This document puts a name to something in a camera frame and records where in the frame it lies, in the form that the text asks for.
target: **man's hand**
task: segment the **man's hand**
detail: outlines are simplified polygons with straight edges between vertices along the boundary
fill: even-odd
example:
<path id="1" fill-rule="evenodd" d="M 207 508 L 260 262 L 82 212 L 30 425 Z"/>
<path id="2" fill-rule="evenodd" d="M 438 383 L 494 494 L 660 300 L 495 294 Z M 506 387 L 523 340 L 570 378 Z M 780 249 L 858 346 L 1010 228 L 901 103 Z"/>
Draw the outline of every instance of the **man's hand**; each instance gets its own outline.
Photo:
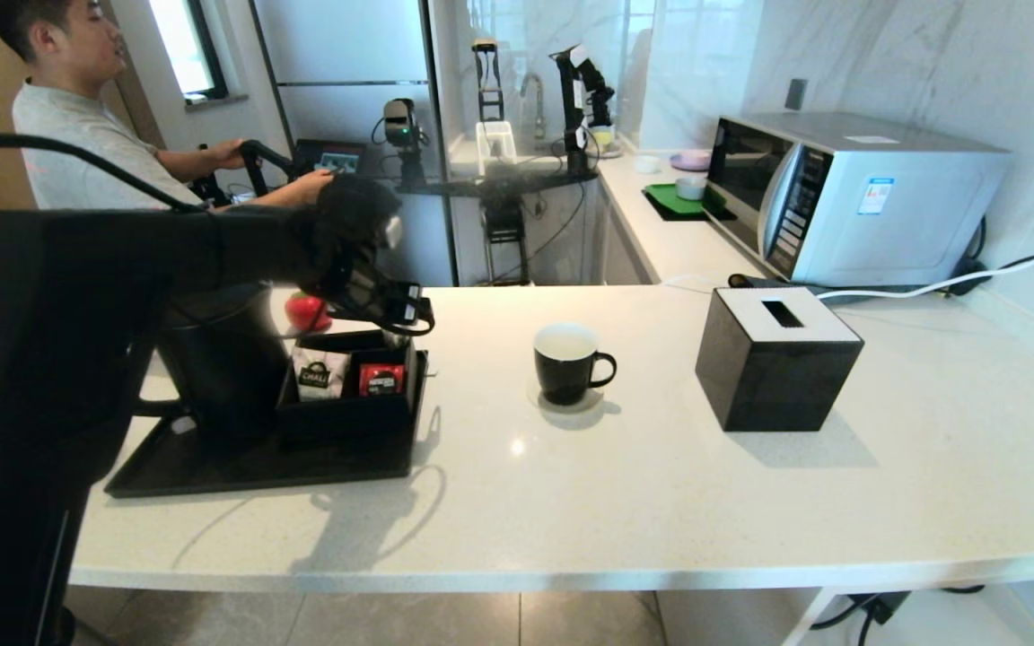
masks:
<path id="1" fill-rule="evenodd" d="M 250 201 L 249 204 L 270 208 L 299 208 L 312 205 L 315 204 L 316 195 L 322 192 L 322 188 L 327 187 L 330 181 L 333 181 L 333 173 L 320 168 L 306 173 L 298 180 L 293 180 L 272 193 Z"/>
<path id="2" fill-rule="evenodd" d="M 210 163 L 221 171 L 237 171 L 239 167 L 246 167 L 246 160 L 242 159 L 242 144 L 245 140 L 227 140 L 213 148 L 207 150 Z"/>
<path id="3" fill-rule="evenodd" d="M 158 151 L 157 160 L 164 168 L 181 183 L 206 177 L 214 171 L 235 171 L 246 167 L 242 159 L 242 143 L 245 140 L 230 140 L 205 151 L 177 153 Z"/>

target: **black tissue box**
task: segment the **black tissue box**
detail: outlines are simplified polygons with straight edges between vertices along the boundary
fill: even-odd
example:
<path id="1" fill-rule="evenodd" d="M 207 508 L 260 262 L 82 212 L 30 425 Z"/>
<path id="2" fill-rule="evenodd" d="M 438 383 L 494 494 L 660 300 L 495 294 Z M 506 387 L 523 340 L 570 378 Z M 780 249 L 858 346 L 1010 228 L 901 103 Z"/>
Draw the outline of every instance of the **black tissue box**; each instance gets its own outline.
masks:
<path id="1" fill-rule="evenodd" d="M 862 347 L 803 287 L 714 289 L 697 379 L 726 431 L 818 431 Z"/>

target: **red apple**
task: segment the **red apple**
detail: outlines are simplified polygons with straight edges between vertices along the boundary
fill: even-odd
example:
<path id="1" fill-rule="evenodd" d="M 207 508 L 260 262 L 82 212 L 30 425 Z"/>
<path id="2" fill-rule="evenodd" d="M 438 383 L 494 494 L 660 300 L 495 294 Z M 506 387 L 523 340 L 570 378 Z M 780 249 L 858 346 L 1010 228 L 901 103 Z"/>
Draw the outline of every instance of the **red apple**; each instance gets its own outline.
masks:
<path id="1" fill-rule="evenodd" d="M 291 326 L 302 332 L 324 330 L 329 328 L 330 324 L 333 322 L 333 319 L 330 318 L 327 310 L 325 310 L 322 299 L 311 297 L 304 294 L 304 291 L 297 291 L 287 300 L 286 318 L 290 319 Z"/>

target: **gray t-shirt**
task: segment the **gray t-shirt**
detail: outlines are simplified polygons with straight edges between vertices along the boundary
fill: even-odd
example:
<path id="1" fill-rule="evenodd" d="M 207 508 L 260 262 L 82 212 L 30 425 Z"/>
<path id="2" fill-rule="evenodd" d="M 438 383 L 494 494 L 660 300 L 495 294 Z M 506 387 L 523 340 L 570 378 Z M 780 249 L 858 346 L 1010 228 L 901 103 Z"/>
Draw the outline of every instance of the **gray t-shirt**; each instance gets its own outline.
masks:
<path id="1" fill-rule="evenodd" d="M 18 92 L 12 116 L 20 134 L 49 136 L 85 148 L 178 201 L 201 204 L 197 195 L 170 176 L 155 158 L 156 148 L 115 119 L 101 101 L 28 82 Z M 34 150 L 22 154 L 37 208 L 165 208 L 154 197 L 73 156 Z"/>

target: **microwave label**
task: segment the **microwave label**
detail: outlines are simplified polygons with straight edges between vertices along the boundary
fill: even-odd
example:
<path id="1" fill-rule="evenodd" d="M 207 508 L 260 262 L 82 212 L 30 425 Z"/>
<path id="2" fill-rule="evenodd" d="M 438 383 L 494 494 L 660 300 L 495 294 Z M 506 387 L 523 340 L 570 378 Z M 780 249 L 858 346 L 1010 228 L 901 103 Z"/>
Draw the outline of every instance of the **microwave label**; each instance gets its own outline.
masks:
<path id="1" fill-rule="evenodd" d="M 845 136 L 845 140 L 849 142 L 856 142 L 857 144 L 900 144 L 898 140 L 890 140 L 887 136 L 880 136 L 878 134 L 864 134 L 859 136 Z"/>
<path id="2" fill-rule="evenodd" d="M 888 201 L 888 193 L 895 184 L 893 177 L 874 177 L 869 180 L 869 189 L 864 192 L 864 199 L 860 201 L 858 214 L 880 215 L 883 213 L 883 205 Z"/>

